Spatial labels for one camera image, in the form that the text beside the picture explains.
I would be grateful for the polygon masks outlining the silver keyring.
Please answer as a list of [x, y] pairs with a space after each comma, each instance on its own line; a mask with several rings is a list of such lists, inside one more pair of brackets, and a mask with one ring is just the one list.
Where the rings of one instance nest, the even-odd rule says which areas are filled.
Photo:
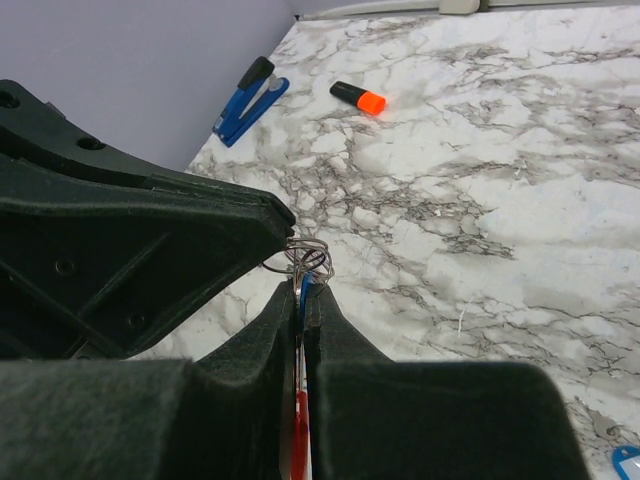
[[262, 267], [286, 275], [295, 288], [302, 286], [307, 275], [320, 284], [326, 284], [335, 275], [329, 245], [311, 237], [289, 238], [285, 247], [263, 262]]

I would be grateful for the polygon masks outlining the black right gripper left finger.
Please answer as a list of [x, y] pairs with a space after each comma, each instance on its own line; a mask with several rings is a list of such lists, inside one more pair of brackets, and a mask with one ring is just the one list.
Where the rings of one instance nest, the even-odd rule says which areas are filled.
[[294, 295], [205, 358], [5, 362], [5, 479], [284, 479]]

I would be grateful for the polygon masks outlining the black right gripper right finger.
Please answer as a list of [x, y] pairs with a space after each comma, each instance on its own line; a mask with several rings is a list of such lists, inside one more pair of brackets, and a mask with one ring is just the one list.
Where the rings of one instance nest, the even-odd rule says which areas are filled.
[[303, 333], [317, 479], [585, 479], [561, 395], [538, 367], [394, 361], [342, 314], [329, 288]]

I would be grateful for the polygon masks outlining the blue key tag with key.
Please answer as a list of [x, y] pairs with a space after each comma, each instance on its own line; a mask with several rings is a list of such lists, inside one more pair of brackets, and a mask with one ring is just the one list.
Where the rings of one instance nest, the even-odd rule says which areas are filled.
[[302, 335], [306, 318], [306, 303], [312, 285], [314, 284], [314, 274], [310, 271], [302, 273], [297, 278], [298, 283], [296, 293], [296, 347], [302, 345]]
[[[622, 424], [616, 423], [611, 418], [603, 415], [587, 405], [580, 397], [575, 396], [578, 402], [591, 420], [594, 433], [603, 440], [609, 442], [617, 441], [620, 438]], [[639, 480], [639, 446], [638, 445], [618, 445], [610, 454], [611, 465], [619, 479]]]

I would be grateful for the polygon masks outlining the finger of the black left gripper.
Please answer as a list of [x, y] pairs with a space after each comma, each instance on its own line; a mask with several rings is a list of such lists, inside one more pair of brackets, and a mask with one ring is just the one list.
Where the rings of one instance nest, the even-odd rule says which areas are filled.
[[286, 220], [294, 218], [269, 192], [176, 172], [113, 148], [9, 79], [1, 81], [1, 151], [80, 180], [207, 200], [256, 201]]
[[273, 194], [176, 172], [122, 184], [1, 160], [1, 354], [110, 358], [155, 345], [281, 250]]

